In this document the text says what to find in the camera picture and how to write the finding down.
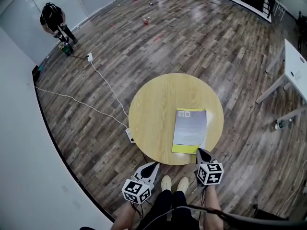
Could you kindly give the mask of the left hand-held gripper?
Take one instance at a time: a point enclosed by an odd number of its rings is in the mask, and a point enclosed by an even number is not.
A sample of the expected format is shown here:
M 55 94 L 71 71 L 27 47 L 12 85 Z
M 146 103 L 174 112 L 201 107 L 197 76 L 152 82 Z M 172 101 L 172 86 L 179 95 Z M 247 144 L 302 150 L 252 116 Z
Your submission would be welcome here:
M 127 179 L 121 189 L 125 200 L 142 204 L 151 197 L 159 167 L 158 162 L 147 163 L 139 167 L 134 174 L 138 180 Z

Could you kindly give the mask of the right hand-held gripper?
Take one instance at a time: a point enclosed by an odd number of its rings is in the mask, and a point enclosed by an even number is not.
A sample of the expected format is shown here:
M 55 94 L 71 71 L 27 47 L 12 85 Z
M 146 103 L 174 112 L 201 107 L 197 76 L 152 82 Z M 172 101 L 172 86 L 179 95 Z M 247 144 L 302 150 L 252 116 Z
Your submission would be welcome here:
M 205 149 L 196 151 L 196 165 L 199 166 L 196 178 L 198 187 L 218 185 L 224 174 L 223 165 L 217 162 L 216 157 Z

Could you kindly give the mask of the yellow and grey booklet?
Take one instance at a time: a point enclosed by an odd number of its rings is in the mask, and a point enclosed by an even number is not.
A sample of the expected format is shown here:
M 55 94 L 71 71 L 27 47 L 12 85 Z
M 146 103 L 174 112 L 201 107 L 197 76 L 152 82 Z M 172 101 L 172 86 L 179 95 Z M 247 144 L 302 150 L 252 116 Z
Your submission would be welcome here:
M 176 109 L 172 152 L 195 155 L 198 148 L 206 148 L 206 109 Z

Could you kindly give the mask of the person's left forearm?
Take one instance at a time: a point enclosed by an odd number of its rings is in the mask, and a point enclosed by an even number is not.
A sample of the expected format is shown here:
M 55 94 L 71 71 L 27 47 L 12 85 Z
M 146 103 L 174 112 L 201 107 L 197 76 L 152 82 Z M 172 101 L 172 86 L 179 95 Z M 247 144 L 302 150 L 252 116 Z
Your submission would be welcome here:
M 131 230 L 136 210 L 133 208 L 130 201 L 127 201 L 113 223 L 110 230 Z

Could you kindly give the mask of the person's right forearm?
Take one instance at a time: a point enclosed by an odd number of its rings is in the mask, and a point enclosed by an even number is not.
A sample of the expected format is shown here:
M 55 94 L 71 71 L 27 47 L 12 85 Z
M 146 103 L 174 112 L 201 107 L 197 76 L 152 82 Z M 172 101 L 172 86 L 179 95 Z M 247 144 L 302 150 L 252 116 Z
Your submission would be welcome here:
M 221 210 L 214 185 L 205 190 L 205 207 Z M 204 230 L 224 230 L 224 222 L 215 214 L 204 213 Z

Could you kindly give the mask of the person's left cream shoe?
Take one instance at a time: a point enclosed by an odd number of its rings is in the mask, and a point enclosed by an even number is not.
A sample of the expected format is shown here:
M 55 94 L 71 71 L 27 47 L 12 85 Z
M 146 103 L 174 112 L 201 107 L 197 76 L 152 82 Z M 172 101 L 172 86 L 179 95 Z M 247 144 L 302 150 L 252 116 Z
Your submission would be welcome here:
M 165 175 L 161 180 L 161 189 L 162 191 L 168 190 L 171 191 L 172 181 L 170 176 Z

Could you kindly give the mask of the person's cream shoe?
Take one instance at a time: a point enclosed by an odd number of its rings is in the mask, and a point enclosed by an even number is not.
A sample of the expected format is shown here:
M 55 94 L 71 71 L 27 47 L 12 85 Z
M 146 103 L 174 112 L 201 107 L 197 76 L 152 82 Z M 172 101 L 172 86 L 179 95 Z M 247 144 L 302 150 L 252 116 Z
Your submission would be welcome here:
M 171 191 L 172 181 L 170 176 L 165 175 L 161 180 L 161 189 L 162 191 L 168 190 Z
M 183 177 L 180 181 L 179 181 L 179 183 L 178 183 L 178 185 L 177 185 L 177 192 L 178 191 L 181 191 L 183 194 L 185 194 L 186 193 L 186 191 L 187 191 L 187 189 L 188 189 L 188 187 L 189 187 L 189 179 L 187 178 L 187 177 Z

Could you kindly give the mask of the person's right cream shoe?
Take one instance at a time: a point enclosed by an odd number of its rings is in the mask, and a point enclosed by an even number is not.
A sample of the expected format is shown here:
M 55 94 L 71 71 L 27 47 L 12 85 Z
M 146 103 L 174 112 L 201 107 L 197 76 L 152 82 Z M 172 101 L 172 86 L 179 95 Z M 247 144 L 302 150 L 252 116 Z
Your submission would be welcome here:
M 177 185 L 177 192 L 178 191 L 181 191 L 183 194 L 185 194 L 186 193 L 186 191 L 187 191 L 187 189 L 188 189 L 188 187 L 189 187 L 189 179 L 187 178 L 187 177 L 183 177 L 180 181 L 179 181 L 179 183 L 178 183 L 178 185 Z

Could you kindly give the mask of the white power strip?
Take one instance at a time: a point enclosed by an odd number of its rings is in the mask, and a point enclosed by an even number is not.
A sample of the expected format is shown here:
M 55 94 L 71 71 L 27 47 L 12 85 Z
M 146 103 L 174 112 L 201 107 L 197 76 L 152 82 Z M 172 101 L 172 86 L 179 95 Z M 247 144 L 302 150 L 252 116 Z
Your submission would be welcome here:
M 125 130 L 125 132 L 126 132 L 128 138 L 129 138 L 130 142 L 134 144 L 135 141 L 134 141 L 134 139 L 133 139 L 133 137 L 132 137 L 132 135 L 131 135 L 130 129 L 127 128 L 127 129 Z

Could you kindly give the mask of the round wooden table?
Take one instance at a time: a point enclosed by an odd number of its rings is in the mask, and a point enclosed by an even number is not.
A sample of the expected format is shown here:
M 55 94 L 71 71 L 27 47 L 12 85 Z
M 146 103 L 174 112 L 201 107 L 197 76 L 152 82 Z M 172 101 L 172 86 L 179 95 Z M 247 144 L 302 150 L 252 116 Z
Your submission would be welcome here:
M 196 159 L 195 155 L 172 152 L 177 108 L 206 109 L 208 151 L 212 151 L 222 134 L 222 105 L 207 83 L 182 73 L 158 76 L 135 94 L 129 110 L 129 128 L 137 147 L 162 164 L 185 165 Z

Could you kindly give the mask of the black bag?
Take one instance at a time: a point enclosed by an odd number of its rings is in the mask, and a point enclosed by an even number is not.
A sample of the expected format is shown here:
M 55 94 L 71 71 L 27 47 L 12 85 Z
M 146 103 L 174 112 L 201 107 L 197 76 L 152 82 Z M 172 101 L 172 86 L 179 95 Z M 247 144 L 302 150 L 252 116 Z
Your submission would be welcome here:
M 289 220 L 289 218 L 282 218 L 275 214 L 266 212 L 264 210 L 259 209 L 258 204 L 254 204 L 253 209 L 255 210 L 253 218 L 262 219 L 262 220 Z

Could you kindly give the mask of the white desk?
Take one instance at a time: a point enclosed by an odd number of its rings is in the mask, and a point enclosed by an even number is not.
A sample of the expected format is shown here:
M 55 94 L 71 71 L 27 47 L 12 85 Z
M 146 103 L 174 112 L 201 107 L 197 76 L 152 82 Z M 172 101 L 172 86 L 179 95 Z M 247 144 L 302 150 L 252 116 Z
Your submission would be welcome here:
M 260 96 L 257 98 L 256 103 L 260 104 L 265 98 L 267 98 L 272 92 L 274 92 L 284 81 L 288 83 L 284 86 L 284 90 L 287 90 L 290 86 L 293 86 L 295 90 L 303 98 L 305 104 L 288 114 L 278 118 L 276 121 L 287 121 L 289 118 L 300 114 L 307 110 L 307 60 L 303 63 L 300 60 L 303 57 L 296 48 L 288 41 L 284 40 L 283 46 L 278 51 L 275 58 L 267 66 L 265 72 L 268 73 L 277 62 L 284 62 L 284 70 L 282 75 Z M 295 73 L 300 72 L 301 78 L 296 80 Z

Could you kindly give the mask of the green bucket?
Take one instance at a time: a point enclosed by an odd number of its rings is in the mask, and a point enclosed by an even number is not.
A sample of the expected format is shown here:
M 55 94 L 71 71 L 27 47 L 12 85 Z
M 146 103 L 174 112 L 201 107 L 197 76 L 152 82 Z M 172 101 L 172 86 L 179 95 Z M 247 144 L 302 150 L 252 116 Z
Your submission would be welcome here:
M 58 45 L 58 48 L 61 49 L 67 56 L 70 56 L 73 53 L 73 48 L 67 42 L 61 42 Z

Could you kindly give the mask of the black chair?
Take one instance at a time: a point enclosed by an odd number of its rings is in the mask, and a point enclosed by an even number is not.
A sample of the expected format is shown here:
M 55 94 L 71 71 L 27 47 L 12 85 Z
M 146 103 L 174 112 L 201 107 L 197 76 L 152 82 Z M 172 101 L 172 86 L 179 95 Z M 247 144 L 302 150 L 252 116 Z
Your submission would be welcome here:
M 300 32 L 300 35 L 298 37 L 297 50 L 299 53 L 301 53 L 302 50 L 302 43 L 305 43 L 307 45 L 307 28 L 302 30 L 302 32 Z

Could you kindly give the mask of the white stool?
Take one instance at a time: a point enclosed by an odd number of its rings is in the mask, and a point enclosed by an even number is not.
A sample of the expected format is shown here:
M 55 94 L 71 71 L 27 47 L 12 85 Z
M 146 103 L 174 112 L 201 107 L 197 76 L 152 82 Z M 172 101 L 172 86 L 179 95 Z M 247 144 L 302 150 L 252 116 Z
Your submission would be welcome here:
M 277 11 L 279 12 L 280 21 L 283 19 L 285 12 L 287 11 L 287 8 L 278 0 L 275 0 L 275 7 L 273 10 L 273 15 L 275 16 Z

